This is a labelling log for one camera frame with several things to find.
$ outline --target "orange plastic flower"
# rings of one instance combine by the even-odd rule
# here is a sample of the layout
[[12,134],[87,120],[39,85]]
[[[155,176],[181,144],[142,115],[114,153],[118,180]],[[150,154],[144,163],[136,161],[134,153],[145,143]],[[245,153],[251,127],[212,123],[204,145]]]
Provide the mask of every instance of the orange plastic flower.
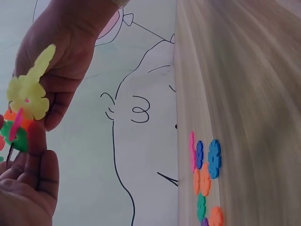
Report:
[[222,210],[219,206],[215,206],[211,209],[209,217],[210,226],[222,226],[224,222]]
[[203,196],[208,196],[210,191],[210,186],[211,186],[211,179],[208,171],[207,162],[203,164],[203,167],[200,170],[199,178],[200,178],[200,186],[199,186],[200,191]]
[[199,193],[199,170],[197,168],[194,169],[193,172],[193,190],[196,195]]
[[[14,121],[16,119],[16,115],[17,114],[15,112],[10,112],[10,110],[6,110],[3,117],[5,120]],[[33,122],[33,120],[23,118],[21,127],[27,132],[28,128],[32,122]]]

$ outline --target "green plastic flower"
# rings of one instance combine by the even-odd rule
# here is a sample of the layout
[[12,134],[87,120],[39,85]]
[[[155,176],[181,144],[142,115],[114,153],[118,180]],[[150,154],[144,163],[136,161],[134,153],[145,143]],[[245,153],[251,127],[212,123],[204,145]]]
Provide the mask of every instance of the green plastic flower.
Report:
[[202,196],[201,193],[198,195],[197,205],[198,205],[197,216],[199,222],[201,222],[206,214],[206,198]]
[[14,149],[20,152],[27,152],[27,133],[22,127],[18,128],[16,137],[13,140],[13,142],[10,142],[8,139],[9,132],[13,123],[13,121],[5,121],[0,131],[0,134],[4,137],[4,140],[7,144],[11,145],[11,143],[14,143]]

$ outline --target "blue plastic flower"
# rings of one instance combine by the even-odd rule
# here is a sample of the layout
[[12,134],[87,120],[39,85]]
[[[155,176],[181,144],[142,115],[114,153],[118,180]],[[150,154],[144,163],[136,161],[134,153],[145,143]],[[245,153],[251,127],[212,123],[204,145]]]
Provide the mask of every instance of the blue plastic flower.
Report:
[[198,206],[197,216],[199,222],[201,222],[206,214],[206,198],[201,193],[198,195],[197,206]]
[[203,159],[204,159],[203,142],[200,140],[197,143],[196,158],[197,158],[197,168],[200,170],[203,166]]
[[216,179],[220,174],[220,167],[222,166],[221,145],[218,140],[212,140],[210,143],[208,162],[210,177],[211,179]]

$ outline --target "drawn ear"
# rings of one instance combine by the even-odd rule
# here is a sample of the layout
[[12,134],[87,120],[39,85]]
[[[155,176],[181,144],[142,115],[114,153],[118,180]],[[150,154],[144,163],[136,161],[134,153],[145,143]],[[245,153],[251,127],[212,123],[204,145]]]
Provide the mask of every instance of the drawn ear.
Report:
[[123,16],[123,21],[124,21],[124,23],[126,23],[127,26],[130,27],[134,21],[134,14],[133,13],[125,14]]
[[108,96],[109,97],[109,100],[110,100],[110,104],[109,104],[109,107],[108,107],[108,110],[107,111],[105,111],[105,114],[106,114],[106,116],[108,117],[108,119],[110,119],[110,120],[114,120],[114,111],[111,109],[111,107],[112,107],[112,105],[115,105],[115,101],[114,101],[114,99],[110,96],[110,94],[108,94],[108,93],[102,93],[101,95],[100,95],[100,98],[102,98],[103,96]]

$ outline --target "pink plastic piece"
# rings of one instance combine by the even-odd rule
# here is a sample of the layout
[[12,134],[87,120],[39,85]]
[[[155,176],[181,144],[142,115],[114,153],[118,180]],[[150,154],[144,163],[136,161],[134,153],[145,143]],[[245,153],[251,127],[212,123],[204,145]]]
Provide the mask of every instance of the pink plastic piece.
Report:
[[22,124],[22,121],[23,121],[23,108],[20,108],[20,110],[18,111],[18,114],[16,116],[16,119],[10,129],[10,132],[9,132],[9,141],[10,142],[13,142],[13,140],[15,139],[16,135],[17,135],[17,131],[18,131],[18,128],[21,126]]
[[191,131],[189,135],[189,146],[194,146],[194,132]]
[[190,153],[190,163],[191,163],[191,170],[192,170],[192,173],[194,172],[194,169],[197,167],[196,166],[196,152],[191,152]]
[[191,131],[189,135],[189,151],[190,151],[190,165],[191,165],[191,170],[192,173],[194,172],[194,169],[197,167],[196,166],[196,150],[194,148],[194,132]]

